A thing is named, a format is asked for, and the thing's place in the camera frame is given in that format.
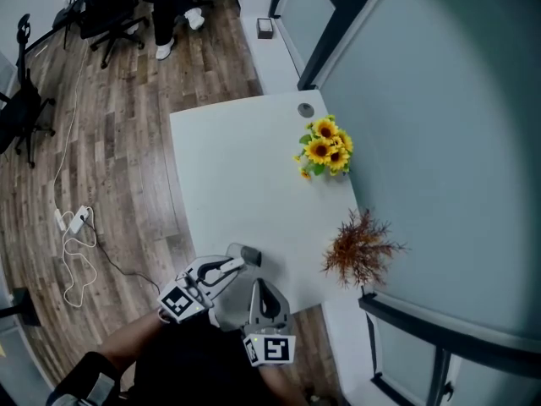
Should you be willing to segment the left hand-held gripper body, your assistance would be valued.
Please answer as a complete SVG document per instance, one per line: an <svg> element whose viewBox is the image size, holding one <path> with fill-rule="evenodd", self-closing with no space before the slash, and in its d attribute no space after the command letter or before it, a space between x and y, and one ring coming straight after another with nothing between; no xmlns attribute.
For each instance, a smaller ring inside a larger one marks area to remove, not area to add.
<svg viewBox="0 0 541 406"><path fill-rule="evenodd" d="M209 292L203 288L207 272L184 270L171 280L158 298L161 308L177 324L215 307Z"/></svg>

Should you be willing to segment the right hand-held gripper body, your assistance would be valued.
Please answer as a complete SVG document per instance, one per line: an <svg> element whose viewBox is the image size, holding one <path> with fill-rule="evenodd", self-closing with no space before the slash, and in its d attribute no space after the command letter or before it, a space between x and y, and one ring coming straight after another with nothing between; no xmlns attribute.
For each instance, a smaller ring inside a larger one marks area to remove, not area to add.
<svg viewBox="0 0 541 406"><path fill-rule="evenodd" d="M252 367L289 365L294 361L296 337L284 322L275 325L247 326L243 345Z"/></svg>

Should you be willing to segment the person's left forearm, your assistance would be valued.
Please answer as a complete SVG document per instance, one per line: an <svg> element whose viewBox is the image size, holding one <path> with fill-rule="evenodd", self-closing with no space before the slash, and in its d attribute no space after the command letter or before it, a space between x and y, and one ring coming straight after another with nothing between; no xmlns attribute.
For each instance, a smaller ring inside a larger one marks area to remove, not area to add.
<svg viewBox="0 0 541 406"><path fill-rule="evenodd" d="M98 352L118 369L128 368L164 325L159 312L152 311L116 330L101 344Z"/></svg>

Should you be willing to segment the person's right forearm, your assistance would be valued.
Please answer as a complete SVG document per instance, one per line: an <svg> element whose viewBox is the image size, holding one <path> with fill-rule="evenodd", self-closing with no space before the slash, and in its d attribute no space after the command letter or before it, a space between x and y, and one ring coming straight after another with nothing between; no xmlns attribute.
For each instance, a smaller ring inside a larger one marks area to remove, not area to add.
<svg viewBox="0 0 541 406"><path fill-rule="evenodd" d="M309 406L301 390L288 378L281 367L260 366L258 371L281 406Z"/></svg>

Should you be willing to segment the person's black shirt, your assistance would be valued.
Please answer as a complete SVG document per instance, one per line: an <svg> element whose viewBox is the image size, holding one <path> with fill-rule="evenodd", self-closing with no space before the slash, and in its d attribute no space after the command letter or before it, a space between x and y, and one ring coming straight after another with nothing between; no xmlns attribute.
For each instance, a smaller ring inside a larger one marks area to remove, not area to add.
<svg viewBox="0 0 541 406"><path fill-rule="evenodd" d="M128 368L115 367L101 345L86 353L46 406L277 405L239 334L223 332L207 315L164 323Z"/></svg>

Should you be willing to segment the reddish brown dried plant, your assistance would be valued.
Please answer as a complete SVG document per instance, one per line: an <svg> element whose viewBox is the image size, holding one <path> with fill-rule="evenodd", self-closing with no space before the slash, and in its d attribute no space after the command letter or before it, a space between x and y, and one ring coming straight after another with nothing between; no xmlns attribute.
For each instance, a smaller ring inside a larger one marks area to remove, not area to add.
<svg viewBox="0 0 541 406"><path fill-rule="evenodd" d="M390 238L390 226L369 208L350 211L323 254L322 272L336 274L343 288L384 285L390 261L409 251L406 244Z"/></svg>

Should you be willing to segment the white power strip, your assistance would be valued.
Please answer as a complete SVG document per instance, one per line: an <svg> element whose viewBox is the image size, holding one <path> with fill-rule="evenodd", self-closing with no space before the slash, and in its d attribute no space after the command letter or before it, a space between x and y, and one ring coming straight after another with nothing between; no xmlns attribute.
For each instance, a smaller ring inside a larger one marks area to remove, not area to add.
<svg viewBox="0 0 541 406"><path fill-rule="evenodd" d="M85 225L86 220L90 216L90 208L88 206L81 206L74 214L73 219L69 224L69 231L71 234L76 235L81 228Z"/></svg>

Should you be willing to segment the yellow sunflower bouquet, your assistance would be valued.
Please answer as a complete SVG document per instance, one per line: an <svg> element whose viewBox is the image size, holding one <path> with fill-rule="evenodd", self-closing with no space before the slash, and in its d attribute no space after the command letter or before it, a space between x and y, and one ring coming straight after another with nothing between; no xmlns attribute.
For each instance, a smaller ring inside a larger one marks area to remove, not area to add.
<svg viewBox="0 0 541 406"><path fill-rule="evenodd" d="M302 150L293 157L300 175L310 180L328 173L331 177L350 173L354 144L349 133L336 123L334 115L308 123L298 143Z"/></svg>

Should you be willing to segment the black floor stand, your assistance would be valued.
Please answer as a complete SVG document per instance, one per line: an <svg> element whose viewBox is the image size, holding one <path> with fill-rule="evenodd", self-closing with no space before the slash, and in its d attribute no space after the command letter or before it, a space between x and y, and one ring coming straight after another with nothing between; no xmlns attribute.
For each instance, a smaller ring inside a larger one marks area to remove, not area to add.
<svg viewBox="0 0 541 406"><path fill-rule="evenodd" d="M14 315L19 316L23 325L41 326L28 288L15 288L13 290L13 305L0 309L0 320Z"/></svg>

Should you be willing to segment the black high-back office chair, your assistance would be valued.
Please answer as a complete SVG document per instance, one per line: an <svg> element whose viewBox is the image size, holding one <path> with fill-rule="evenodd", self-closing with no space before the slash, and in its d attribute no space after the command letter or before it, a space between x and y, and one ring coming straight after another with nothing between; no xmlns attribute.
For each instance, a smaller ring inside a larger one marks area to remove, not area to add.
<svg viewBox="0 0 541 406"><path fill-rule="evenodd" d="M27 151L27 163L30 168L36 166L31 159L31 138L35 132L47 132L51 137L56 134L52 127L44 128L38 124L38 119L47 105L54 107L54 98L41 99L37 87L30 77L30 70L26 68L26 45L30 38L30 15L24 14L18 22L17 42L19 44L19 58L17 62L17 76L19 90L12 96L0 92L0 102L4 103L0 110L0 155L2 155L13 141L18 138L15 153L21 154L20 145L24 141Z"/></svg>

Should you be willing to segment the black mesh office chair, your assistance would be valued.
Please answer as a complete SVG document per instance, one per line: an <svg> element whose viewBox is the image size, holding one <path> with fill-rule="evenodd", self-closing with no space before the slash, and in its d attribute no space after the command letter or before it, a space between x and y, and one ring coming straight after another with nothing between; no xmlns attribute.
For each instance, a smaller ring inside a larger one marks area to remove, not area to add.
<svg viewBox="0 0 541 406"><path fill-rule="evenodd" d="M134 30L135 26L148 27L150 21L145 17L137 18L135 9L139 0L82 0L84 9L76 19L79 26L80 37L83 40L93 38L90 44L91 51L106 43L101 60L101 68L106 69L108 58L115 42L124 39L135 44L139 50L145 48L145 43Z"/></svg>

